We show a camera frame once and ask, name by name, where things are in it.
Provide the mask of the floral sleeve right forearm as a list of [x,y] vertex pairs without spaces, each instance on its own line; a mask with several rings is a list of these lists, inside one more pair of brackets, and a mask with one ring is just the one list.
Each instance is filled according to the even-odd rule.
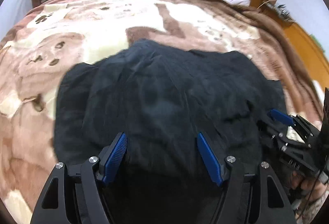
[[301,211],[298,211],[295,215],[297,223],[311,223],[319,213],[321,207],[324,205],[327,197],[328,190],[319,199],[310,202],[301,216]]

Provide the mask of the person's right hand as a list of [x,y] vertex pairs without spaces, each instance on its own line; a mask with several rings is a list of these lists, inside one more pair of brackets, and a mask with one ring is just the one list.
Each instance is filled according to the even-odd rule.
[[322,184],[319,180],[315,178],[305,178],[297,171],[292,172],[290,181],[291,187],[293,189],[301,187],[301,189],[306,190],[308,192],[307,198],[309,198],[310,202],[321,198],[328,187],[328,183]]

